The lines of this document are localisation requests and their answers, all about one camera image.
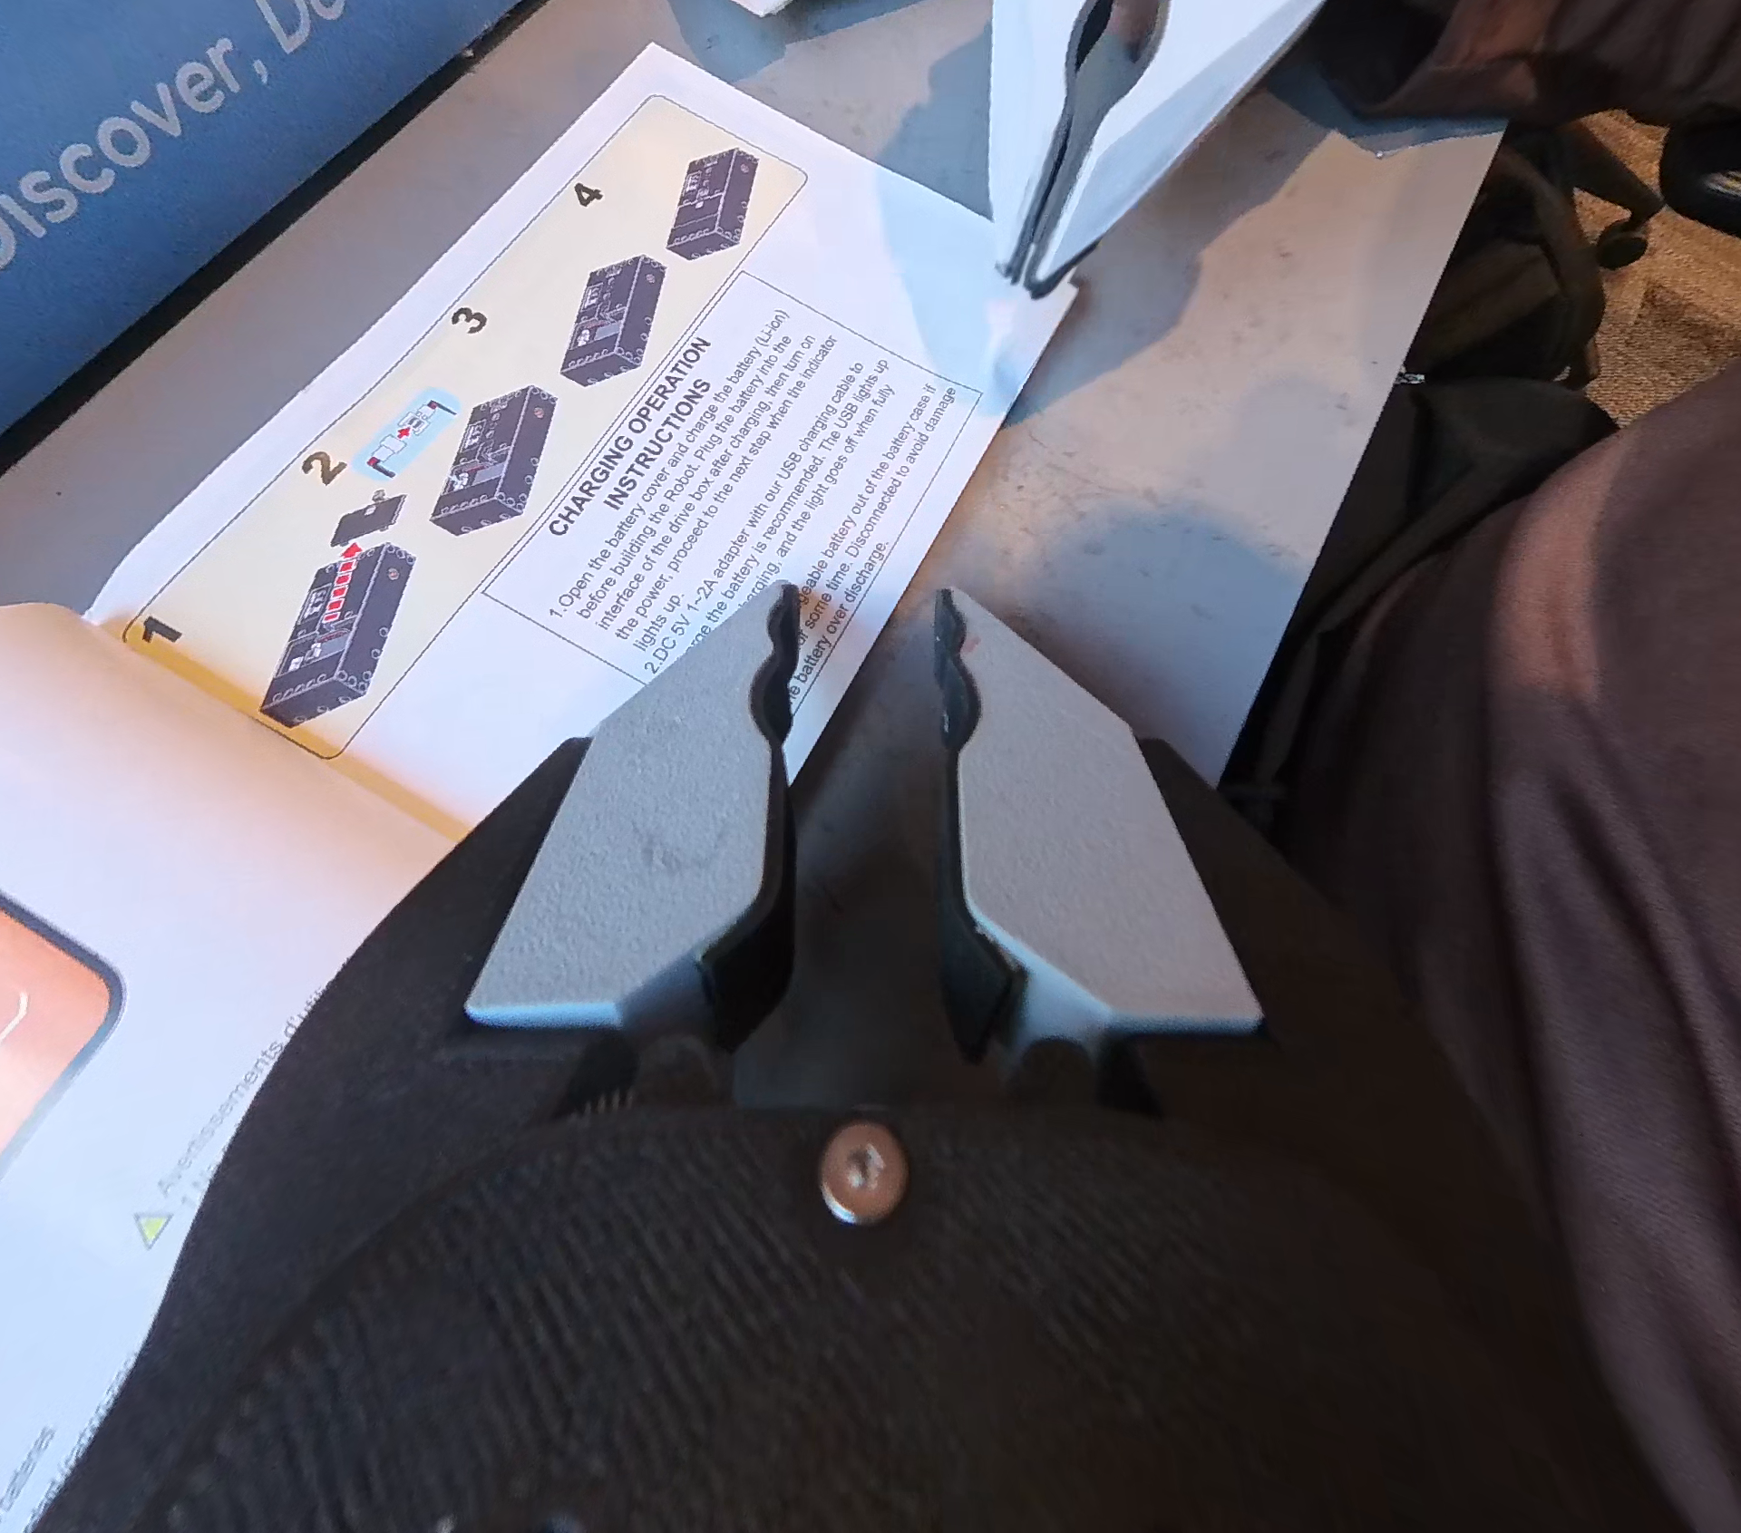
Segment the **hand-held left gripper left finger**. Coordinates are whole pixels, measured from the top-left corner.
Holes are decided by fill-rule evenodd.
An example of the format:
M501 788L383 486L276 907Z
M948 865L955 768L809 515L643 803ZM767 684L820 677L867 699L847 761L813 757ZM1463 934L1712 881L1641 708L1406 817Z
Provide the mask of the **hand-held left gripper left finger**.
M744 1043L793 970L784 739L800 593L773 584L605 717L469 1001L492 1029Z

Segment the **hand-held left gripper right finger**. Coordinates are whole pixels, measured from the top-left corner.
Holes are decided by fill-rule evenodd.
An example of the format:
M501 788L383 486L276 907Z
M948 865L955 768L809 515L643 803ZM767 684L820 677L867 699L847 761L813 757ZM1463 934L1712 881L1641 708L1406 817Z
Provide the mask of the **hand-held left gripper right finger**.
M935 603L942 983L969 1059L1264 1019L1130 726L980 603Z

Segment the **blue-cover instruction booklet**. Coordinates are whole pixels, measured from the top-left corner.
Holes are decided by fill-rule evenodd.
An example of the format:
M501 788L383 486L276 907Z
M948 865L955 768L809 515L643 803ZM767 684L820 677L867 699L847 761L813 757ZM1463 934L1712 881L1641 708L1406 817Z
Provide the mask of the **blue-cover instruction booklet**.
M370 928L776 581L802 765L1075 300L649 47L117 566L4 608L4 1529Z

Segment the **black chair base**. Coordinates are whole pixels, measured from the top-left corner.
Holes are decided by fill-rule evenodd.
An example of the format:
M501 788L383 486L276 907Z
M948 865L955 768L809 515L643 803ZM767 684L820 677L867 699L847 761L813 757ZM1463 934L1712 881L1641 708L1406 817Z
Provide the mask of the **black chair base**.
M1667 129L1658 182L1649 184L1625 166L1601 138L1592 118L1563 131L1572 186L1618 206L1625 215L1605 226L1596 257L1605 269L1623 269L1649 249L1649 224L1663 209L1740 237L1740 118L1703 116Z

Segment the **blue cardboard box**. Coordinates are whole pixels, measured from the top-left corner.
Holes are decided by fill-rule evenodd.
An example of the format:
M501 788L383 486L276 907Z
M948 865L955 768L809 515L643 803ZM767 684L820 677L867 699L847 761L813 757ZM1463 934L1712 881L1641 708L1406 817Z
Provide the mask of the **blue cardboard box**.
M2 0L2 422L521 0Z

